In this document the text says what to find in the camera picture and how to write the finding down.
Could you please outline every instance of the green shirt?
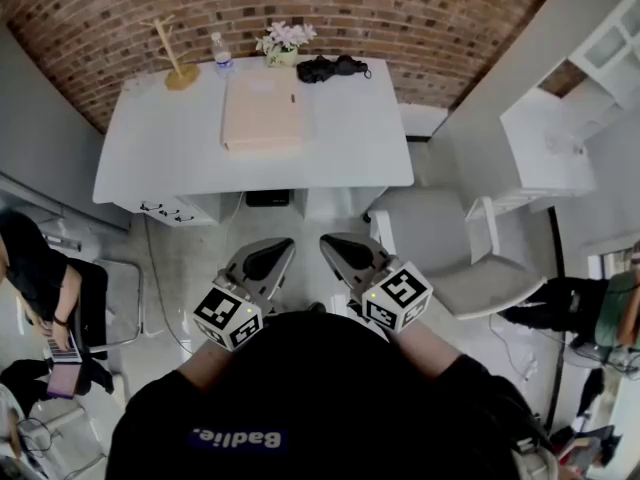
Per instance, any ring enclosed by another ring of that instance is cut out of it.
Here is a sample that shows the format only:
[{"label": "green shirt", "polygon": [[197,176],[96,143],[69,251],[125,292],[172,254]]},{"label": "green shirt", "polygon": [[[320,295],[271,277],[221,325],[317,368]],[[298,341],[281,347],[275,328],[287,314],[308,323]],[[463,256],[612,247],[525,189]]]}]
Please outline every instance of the green shirt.
[{"label": "green shirt", "polygon": [[[617,334],[620,321],[625,309],[629,305],[636,282],[636,271],[616,274],[609,280],[607,291],[600,307],[600,316],[596,323],[595,338],[596,343],[602,347],[616,347],[618,343]],[[640,339],[636,341],[636,347],[640,345]]]}]

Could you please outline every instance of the white table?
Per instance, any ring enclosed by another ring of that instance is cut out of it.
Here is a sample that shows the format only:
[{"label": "white table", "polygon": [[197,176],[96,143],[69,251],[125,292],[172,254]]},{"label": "white table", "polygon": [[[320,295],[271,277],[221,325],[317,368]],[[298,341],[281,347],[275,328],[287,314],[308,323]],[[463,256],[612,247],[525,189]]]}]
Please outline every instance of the white table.
[{"label": "white table", "polygon": [[[220,220],[219,194],[252,190],[303,189],[295,198],[305,216],[366,210],[386,187],[411,185],[413,173],[386,62],[362,60],[370,80],[356,74],[300,83],[306,135],[296,149],[232,153],[222,145],[226,82],[214,63],[200,64],[200,77],[182,92],[165,88],[167,72],[127,81],[105,138],[94,201],[130,211],[175,207],[195,216],[190,224]],[[235,63],[266,69],[263,58]]]}]

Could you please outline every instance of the water bottle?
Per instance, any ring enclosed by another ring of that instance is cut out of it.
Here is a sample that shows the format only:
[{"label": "water bottle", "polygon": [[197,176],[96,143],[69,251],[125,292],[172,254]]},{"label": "water bottle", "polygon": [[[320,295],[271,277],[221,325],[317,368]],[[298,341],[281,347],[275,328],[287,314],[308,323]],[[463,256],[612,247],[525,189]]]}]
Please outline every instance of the water bottle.
[{"label": "water bottle", "polygon": [[211,34],[211,41],[213,42],[211,50],[213,51],[213,58],[216,61],[218,74],[226,78],[226,76],[233,71],[233,59],[231,58],[229,46],[225,40],[222,39],[220,32]]}]

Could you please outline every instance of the laptop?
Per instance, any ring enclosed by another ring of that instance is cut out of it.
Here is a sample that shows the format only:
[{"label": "laptop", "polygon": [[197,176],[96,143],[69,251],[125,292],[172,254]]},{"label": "laptop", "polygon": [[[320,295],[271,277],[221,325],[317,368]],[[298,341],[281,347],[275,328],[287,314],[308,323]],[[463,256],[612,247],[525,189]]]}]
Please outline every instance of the laptop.
[{"label": "laptop", "polygon": [[303,113],[295,68],[231,73],[222,142],[230,151],[299,146]]},{"label": "laptop", "polygon": [[72,399],[76,392],[82,356],[78,350],[73,333],[69,332],[69,350],[64,351],[56,344],[53,337],[47,337],[47,345],[51,352],[53,368],[47,385],[47,394],[54,398]]}]

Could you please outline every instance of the pink book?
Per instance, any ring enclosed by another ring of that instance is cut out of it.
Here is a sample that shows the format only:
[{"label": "pink book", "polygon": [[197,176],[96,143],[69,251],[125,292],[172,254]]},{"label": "pink book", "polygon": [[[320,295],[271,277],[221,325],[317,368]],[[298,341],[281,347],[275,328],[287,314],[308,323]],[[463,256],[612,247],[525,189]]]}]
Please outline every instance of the pink book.
[{"label": "pink book", "polygon": [[229,75],[222,142],[230,151],[298,146],[303,118],[294,68]]}]

